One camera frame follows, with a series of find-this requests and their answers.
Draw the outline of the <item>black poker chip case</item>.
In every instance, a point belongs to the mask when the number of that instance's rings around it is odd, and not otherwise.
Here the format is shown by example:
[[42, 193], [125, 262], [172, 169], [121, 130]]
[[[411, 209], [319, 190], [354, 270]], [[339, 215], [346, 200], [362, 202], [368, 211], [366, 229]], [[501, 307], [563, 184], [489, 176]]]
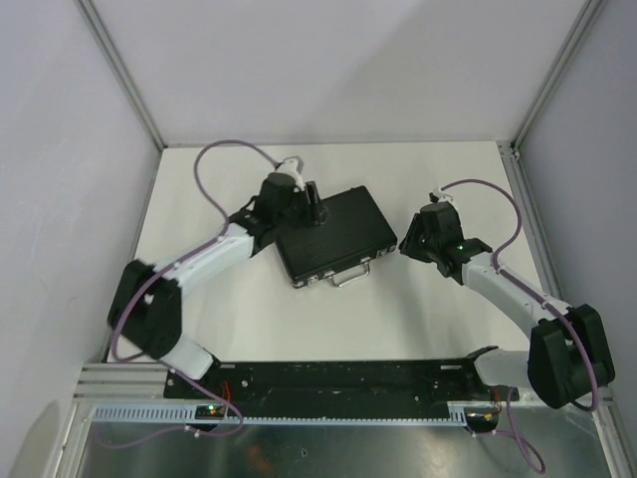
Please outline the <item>black poker chip case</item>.
[[322, 225], [288, 230], [276, 240], [284, 268], [296, 289], [327, 280], [392, 253], [397, 237], [368, 188], [350, 188], [323, 201], [328, 218]]

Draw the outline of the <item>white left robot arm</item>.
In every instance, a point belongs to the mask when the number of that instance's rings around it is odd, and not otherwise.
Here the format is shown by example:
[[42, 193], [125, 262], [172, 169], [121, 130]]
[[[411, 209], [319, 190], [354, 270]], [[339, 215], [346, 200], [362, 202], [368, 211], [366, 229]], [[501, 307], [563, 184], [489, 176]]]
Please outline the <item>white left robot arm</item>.
[[183, 305], [198, 287], [269, 247], [283, 233], [320, 226], [327, 212], [312, 181], [272, 172], [259, 193], [231, 215], [216, 235], [182, 256], [157, 264], [129, 262], [120, 277], [107, 321], [111, 343], [123, 337], [147, 356], [185, 374], [196, 396], [213, 395], [218, 359], [183, 328]]

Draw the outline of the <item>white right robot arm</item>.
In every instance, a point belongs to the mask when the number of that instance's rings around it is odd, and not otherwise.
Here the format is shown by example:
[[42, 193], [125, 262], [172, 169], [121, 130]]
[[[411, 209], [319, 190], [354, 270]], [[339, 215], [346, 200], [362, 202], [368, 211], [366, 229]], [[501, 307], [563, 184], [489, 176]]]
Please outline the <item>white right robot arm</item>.
[[401, 254], [436, 265], [445, 278], [481, 295], [529, 339], [526, 352], [497, 346], [478, 352], [475, 365], [459, 374], [461, 391], [482, 399], [495, 385], [530, 388], [548, 406], [559, 409], [590, 394], [616, 376], [599, 313], [587, 304], [559, 300], [494, 260], [490, 246], [465, 238], [454, 204], [439, 201], [414, 214]]

